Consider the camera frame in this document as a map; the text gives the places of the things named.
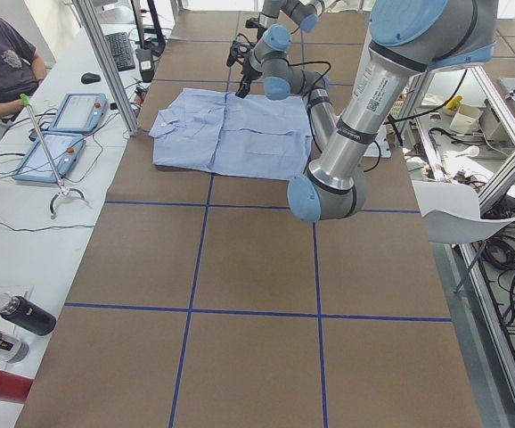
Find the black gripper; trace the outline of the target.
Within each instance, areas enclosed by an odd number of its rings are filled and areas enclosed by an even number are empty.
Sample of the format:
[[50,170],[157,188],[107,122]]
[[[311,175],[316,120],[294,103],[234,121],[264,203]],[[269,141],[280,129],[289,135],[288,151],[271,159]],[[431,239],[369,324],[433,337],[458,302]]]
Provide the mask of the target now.
[[250,90],[251,83],[259,80],[262,76],[260,64],[257,65],[257,69],[254,67],[254,62],[247,56],[242,63],[241,70],[242,78],[235,95],[239,98],[245,98]]

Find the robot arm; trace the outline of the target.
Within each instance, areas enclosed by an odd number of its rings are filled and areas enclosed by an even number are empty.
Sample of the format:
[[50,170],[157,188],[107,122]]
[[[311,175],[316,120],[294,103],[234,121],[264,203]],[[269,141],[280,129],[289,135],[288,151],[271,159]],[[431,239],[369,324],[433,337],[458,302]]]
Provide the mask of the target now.
[[260,29],[268,29],[277,23],[280,13],[283,12],[301,30],[309,33],[332,4],[333,1],[324,0],[306,3],[299,0],[265,0],[257,24]]
[[271,100],[303,98],[321,155],[290,180],[287,197],[294,216],[308,222],[347,218],[362,208],[360,161],[412,76],[488,62],[495,48],[496,1],[377,1],[364,43],[368,61],[359,68],[347,108],[336,116],[324,77],[289,65],[290,32],[277,22],[285,13],[310,32],[328,6],[328,1],[264,2],[248,23],[258,30],[257,41],[245,53],[233,43],[226,63],[242,66],[239,97],[262,79]]

